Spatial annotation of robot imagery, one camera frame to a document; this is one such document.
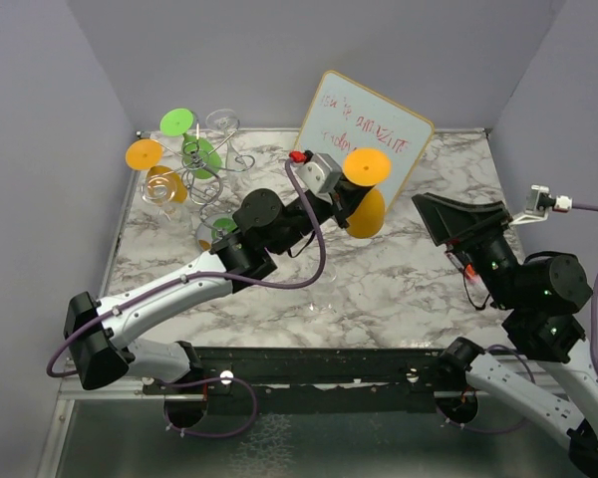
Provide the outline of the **orange plastic goblet front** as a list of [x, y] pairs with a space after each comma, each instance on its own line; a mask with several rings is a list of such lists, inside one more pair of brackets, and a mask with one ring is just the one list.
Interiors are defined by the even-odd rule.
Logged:
[[348, 217], [347, 233], [357, 239], [375, 236], [385, 220], [385, 199], [377, 185], [386, 180], [392, 164], [388, 156], [373, 148], [357, 148], [343, 162], [346, 178], [363, 189], [364, 196]]

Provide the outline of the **orange plastic goblet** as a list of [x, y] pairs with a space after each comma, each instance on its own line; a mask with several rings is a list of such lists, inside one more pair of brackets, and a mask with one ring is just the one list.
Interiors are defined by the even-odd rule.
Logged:
[[177, 197], [183, 203], [187, 197], [187, 189], [177, 172], [159, 164], [161, 157], [162, 146], [157, 141], [150, 138], [141, 138], [129, 146], [126, 151], [125, 160], [130, 169], [144, 171], [146, 178], [157, 174], [173, 174], [179, 189]]
[[348, 217], [347, 233], [357, 239], [375, 236], [385, 220], [385, 199], [377, 185], [386, 180], [392, 164], [388, 156], [373, 148], [357, 148], [343, 162], [346, 178], [363, 189], [364, 196]]

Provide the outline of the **clear wine glass front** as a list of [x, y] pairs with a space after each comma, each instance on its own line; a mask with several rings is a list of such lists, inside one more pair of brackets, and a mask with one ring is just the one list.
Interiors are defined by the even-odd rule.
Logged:
[[336, 266], [332, 262], [328, 262], [319, 279], [308, 288], [309, 309], [315, 313], [332, 309], [336, 289]]

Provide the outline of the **clear wine glass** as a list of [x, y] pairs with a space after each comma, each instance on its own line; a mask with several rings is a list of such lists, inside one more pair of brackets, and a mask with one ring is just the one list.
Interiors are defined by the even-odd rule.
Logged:
[[153, 206], [161, 226], [184, 227], [188, 224], [188, 211], [177, 197], [179, 189], [173, 174], [148, 176], [141, 192], [143, 201]]
[[231, 109], [215, 110], [207, 115], [205, 125], [210, 135], [220, 139], [225, 147], [224, 171], [231, 190], [244, 192], [250, 184], [255, 158], [236, 148], [235, 140], [240, 131], [236, 112]]
[[328, 262], [319, 279], [308, 288], [309, 309], [315, 313], [332, 309], [336, 289], [336, 266], [332, 262]]

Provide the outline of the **green plastic wine glass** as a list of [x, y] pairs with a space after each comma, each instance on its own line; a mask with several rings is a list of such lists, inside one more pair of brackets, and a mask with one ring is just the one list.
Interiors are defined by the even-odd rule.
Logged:
[[210, 179], [212, 172], [222, 166], [219, 154], [214, 146], [200, 134], [196, 115], [186, 108], [177, 108], [167, 112], [159, 123], [159, 130], [169, 137], [182, 136], [180, 158], [182, 168], [190, 171], [195, 179]]

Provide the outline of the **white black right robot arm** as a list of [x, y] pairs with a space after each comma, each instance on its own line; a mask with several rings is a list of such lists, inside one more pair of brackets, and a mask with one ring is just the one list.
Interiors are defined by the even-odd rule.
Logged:
[[466, 338], [441, 354], [438, 377], [447, 388], [465, 384], [485, 391], [540, 426], [568, 452], [587, 477], [598, 477], [598, 356], [594, 331], [576, 314], [597, 303], [578, 258], [544, 251], [518, 261], [504, 232], [542, 222], [549, 212], [575, 208], [564, 195], [534, 185], [523, 212], [511, 215], [500, 201], [467, 204], [424, 193], [413, 198], [433, 242], [471, 265], [495, 308], [508, 316], [502, 327], [517, 351], [545, 370], [566, 394], [561, 399], [517, 375]]

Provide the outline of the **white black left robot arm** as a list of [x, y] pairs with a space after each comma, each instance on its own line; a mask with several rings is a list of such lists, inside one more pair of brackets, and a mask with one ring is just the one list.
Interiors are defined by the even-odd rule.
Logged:
[[85, 390], [125, 376], [151, 377], [186, 393], [199, 384], [201, 363], [183, 341], [161, 344], [144, 339], [150, 329], [205, 302], [251, 286], [268, 286], [277, 268], [272, 257], [304, 237], [318, 236], [333, 218], [346, 227], [371, 187], [340, 179], [329, 199], [310, 191], [290, 204], [276, 192], [250, 192], [234, 213], [237, 227], [210, 250], [181, 268], [119, 296], [94, 300], [89, 293], [71, 299], [64, 335]]

